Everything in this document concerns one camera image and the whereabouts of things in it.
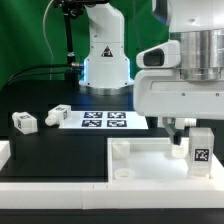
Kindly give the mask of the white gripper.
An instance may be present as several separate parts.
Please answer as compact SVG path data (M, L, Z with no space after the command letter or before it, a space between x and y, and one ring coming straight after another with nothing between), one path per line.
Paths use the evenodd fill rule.
M174 69L147 69L134 80L133 107L141 116L224 120L224 78L186 81ZM165 124L171 143L181 144L181 132Z

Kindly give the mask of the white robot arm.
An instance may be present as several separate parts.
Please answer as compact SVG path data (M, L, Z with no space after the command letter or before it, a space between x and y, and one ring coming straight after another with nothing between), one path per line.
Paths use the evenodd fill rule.
M152 0L152 13L169 38L136 56L133 105L178 144L173 119L224 120L224 0Z

